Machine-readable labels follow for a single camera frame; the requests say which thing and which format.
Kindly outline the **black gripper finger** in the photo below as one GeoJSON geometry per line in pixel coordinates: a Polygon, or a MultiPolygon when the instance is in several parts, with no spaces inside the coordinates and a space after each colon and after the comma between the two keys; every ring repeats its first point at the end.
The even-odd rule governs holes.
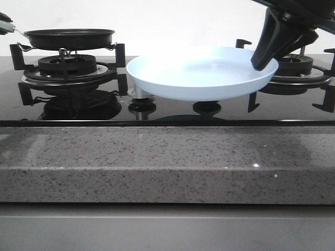
{"type": "Polygon", "coordinates": [[[263,70],[271,59],[290,42],[291,29],[282,19],[282,13],[268,7],[257,48],[251,58],[256,70],[263,70]]]}
{"type": "Polygon", "coordinates": [[[15,32],[15,25],[13,25],[13,21],[6,14],[0,12],[0,34],[6,35],[8,33],[15,32]]]}
{"type": "Polygon", "coordinates": [[[270,58],[279,59],[291,52],[314,43],[318,38],[316,26],[271,25],[270,58]]]}

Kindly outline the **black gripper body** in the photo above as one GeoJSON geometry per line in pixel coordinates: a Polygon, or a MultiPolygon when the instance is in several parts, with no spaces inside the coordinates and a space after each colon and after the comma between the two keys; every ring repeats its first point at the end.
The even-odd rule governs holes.
{"type": "Polygon", "coordinates": [[[334,1],[256,1],[267,7],[290,13],[324,31],[334,31],[334,1]]]}

